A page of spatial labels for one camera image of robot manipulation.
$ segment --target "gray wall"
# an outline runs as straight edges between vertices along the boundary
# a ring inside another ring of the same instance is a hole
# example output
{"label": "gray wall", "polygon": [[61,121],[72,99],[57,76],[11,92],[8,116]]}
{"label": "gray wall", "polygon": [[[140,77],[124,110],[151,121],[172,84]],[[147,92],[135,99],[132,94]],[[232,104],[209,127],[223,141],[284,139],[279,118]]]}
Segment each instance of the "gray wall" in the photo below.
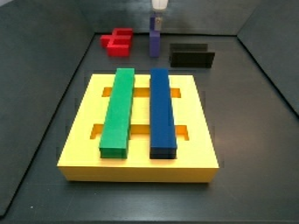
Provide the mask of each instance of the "gray wall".
{"label": "gray wall", "polygon": [[[152,0],[73,0],[95,32],[148,32]],[[163,32],[238,35],[262,0],[169,0]]]}
{"label": "gray wall", "polygon": [[71,0],[15,0],[0,7],[0,215],[92,37]]}
{"label": "gray wall", "polygon": [[263,1],[238,37],[299,114],[299,1]]}

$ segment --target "blue block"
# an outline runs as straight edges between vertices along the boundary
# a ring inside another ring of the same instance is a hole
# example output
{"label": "blue block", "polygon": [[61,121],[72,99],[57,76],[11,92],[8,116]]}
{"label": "blue block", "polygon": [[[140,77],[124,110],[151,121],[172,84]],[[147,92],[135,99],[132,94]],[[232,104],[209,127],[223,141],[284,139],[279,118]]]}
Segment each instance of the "blue block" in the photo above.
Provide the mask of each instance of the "blue block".
{"label": "blue block", "polygon": [[149,158],[176,158],[176,136],[168,70],[151,69],[151,151]]}
{"label": "blue block", "polygon": [[160,55],[160,32],[149,31],[149,56],[159,57]]}
{"label": "blue block", "polygon": [[155,14],[149,17],[149,31],[155,30]]}

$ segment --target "red block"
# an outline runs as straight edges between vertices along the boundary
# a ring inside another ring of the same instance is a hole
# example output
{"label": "red block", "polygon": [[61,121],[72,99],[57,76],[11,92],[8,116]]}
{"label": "red block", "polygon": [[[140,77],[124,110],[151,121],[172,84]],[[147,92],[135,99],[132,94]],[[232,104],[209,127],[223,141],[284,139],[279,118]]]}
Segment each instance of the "red block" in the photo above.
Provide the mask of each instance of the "red block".
{"label": "red block", "polygon": [[100,45],[103,47],[108,46],[108,41],[109,41],[111,37],[112,37],[111,35],[101,35],[100,36]]}
{"label": "red block", "polygon": [[112,35],[101,35],[100,45],[107,48],[107,55],[127,57],[132,45],[133,29],[115,28]]}

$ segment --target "gray panel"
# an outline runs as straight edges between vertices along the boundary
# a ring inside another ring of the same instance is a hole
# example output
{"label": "gray panel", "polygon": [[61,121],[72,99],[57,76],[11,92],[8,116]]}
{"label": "gray panel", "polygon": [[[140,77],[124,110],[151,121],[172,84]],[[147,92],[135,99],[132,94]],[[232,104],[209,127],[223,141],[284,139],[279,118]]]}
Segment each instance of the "gray panel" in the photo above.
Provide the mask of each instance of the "gray panel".
{"label": "gray panel", "polygon": [[0,0],[0,6],[1,5],[4,5],[4,4],[7,4],[7,3],[9,3],[9,2],[12,2],[13,0]]}
{"label": "gray panel", "polygon": [[[169,68],[169,43],[209,44],[212,68]],[[81,183],[61,176],[57,159],[89,76],[117,67],[193,74],[220,164],[209,185]],[[295,114],[236,38],[167,35],[160,58],[151,59],[148,35],[135,35],[128,58],[108,57],[96,36],[4,220],[298,223],[298,136]]]}
{"label": "gray panel", "polygon": [[267,0],[238,37],[299,114],[299,1]]}
{"label": "gray panel", "polygon": [[0,215],[92,36],[71,0],[16,0],[0,7]]}
{"label": "gray panel", "polygon": [[[95,32],[132,27],[148,32],[151,0],[75,0]],[[164,33],[236,35],[262,0],[171,0],[163,20]]]}

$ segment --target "purple block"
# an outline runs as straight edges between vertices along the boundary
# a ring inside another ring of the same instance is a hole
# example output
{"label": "purple block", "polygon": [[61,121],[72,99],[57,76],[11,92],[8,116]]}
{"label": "purple block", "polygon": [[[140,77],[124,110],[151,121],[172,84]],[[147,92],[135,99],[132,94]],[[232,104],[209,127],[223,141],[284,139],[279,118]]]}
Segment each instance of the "purple block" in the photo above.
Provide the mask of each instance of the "purple block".
{"label": "purple block", "polygon": [[149,31],[149,56],[159,57],[160,55],[160,32]]}
{"label": "purple block", "polygon": [[155,14],[149,17],[149,31],[155,30]]}

